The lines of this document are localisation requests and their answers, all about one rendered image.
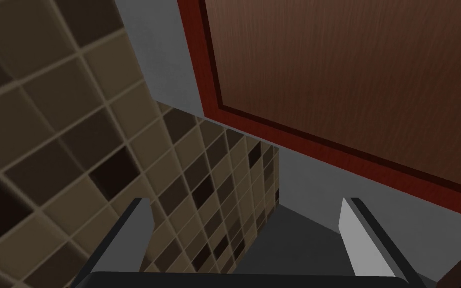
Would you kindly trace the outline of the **brown wooden door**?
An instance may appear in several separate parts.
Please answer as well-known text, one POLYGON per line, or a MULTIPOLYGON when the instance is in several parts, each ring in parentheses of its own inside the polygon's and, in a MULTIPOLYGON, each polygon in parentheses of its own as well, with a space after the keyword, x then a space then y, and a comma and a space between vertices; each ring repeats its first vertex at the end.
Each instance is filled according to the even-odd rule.
POLYGON ((461 185, 461 0, 205 0, 222 104, 461 185))

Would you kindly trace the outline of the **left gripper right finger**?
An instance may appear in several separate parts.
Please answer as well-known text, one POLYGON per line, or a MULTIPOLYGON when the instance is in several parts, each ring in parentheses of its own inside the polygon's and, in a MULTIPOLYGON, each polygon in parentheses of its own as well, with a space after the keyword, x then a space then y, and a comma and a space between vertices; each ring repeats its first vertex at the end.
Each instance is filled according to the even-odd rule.
POLYGON ((342 200, 338 229, 355 276, 387 287, 423 287, 421 276, 359 198, 342 200))

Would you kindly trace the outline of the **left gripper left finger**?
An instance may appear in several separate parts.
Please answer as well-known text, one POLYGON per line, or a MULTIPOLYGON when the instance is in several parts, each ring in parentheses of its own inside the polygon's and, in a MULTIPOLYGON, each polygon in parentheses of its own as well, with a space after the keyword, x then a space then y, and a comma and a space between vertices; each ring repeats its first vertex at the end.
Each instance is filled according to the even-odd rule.
POLYGON ((72 282, 80 287, 96 272, 137 273, 155 228, 149 198, 135 198, 72 282))

